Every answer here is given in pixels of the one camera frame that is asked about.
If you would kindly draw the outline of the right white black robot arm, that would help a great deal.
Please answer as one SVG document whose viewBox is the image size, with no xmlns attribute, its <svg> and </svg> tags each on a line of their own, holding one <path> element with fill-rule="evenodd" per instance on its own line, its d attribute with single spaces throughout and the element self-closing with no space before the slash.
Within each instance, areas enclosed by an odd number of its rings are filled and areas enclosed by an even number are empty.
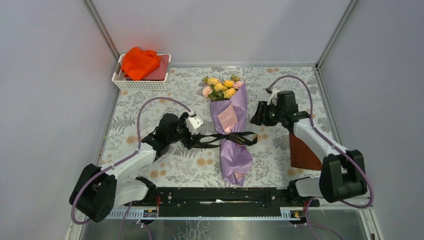
<svg viewBox="0 0 424 240">
<path fill-rule="evenodd" d="M 287 191 L 287 201 L 301 205 L 307 197 L 323 198 L 333 203 L 364 195 L 369 187 L 365 178 L 364 157 L 358 150 L 348 150 L 321 133 L 311 115 L 300 111 L 295 93 L 291 90 L 266 89 L 268 101 L 259 101 L 251 124 L 276 126 L 281 124 L 321 163 L 319 177 L 292 180 Z"/>
</svg>

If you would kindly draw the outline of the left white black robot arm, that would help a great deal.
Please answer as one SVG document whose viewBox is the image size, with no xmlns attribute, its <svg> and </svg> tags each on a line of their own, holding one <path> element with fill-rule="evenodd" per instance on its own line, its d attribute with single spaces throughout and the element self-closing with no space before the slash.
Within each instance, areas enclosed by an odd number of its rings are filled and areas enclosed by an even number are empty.
<svg viewBox="0 0 424 240">
<path fill-rule="evenodd" d="M 99 223 L 115 207 L 134 201 L 144 206 L 152 204 L 155 185 L 144 177 L 131 181 L 127 178 L 166 154 L 171 144 L 188 143 L 203 124 L 202 118 L 193 112 L 185 112 L 181 116 L 166 113 L 153 132 L 142 138 L 140 146 L 129 156 L 101 166 L 87 165 L 69 197 L 71 215 L 74 216 L 78 210 Z"/>
</svg>

